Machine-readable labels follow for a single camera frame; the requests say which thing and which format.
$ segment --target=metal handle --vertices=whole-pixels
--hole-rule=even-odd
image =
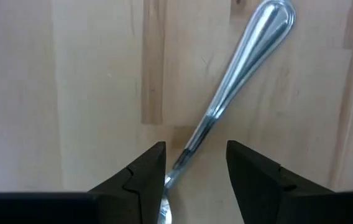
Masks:
[[[185,150],[166,175],[165,190],[177,180],[215,122],[267,56],[287,36],[295,10],[287,0],[265,0],[251,17],[225,76]]]

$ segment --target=black object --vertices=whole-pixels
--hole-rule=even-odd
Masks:
[[[158,142],[87,193],[0,194],[0,223],[156,223],[165,159]]]
[[[236,141],[226,160],[245,224],[353,223],[353,192],[334,193]]]

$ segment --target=wooden table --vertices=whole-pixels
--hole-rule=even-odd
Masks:
[[[287,40],[172,192],[175,223],[242,223],[235,139],[353,189],[353,0],[292,0]],[[88,190],[157,141],[170,167],[259,0],[0,0],[0,190]]]

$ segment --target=wooden surface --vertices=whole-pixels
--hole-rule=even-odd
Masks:
[[[168,167],[259,0],[0,0],[0,190],[88,190],[157,141]],[[228,139],[353,189],[353,0],[292,0],[287,40],[172,192],[175,223],[242,223]]]

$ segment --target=wooden plank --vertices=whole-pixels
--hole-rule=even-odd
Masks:
[[[229,60],[227,1],[179,0],[167,4],[163,123],[195,126]]]
[[[345,166],[347,156],[347,144],[351,135],[353,122],[353,1],[347,17],[347,25],[344,37],[344,48],[352,50],[348,73],[345,81],[344,92],[339,115],[337,129],[337,142],[334,148],[333,165],[329,177],[329,185],[337,187],[341,181],[341,170]]]
[[[140,126],[143,6],[136,0],[53,2],[67,189],[94,187],[149,147],[150,133]]]
[[[0,1],[0,190],[61,190],[51,4]]]
[[[144,1],[141,93],[143,124],[162,123],[166,5],[167,1],[163,0]]]

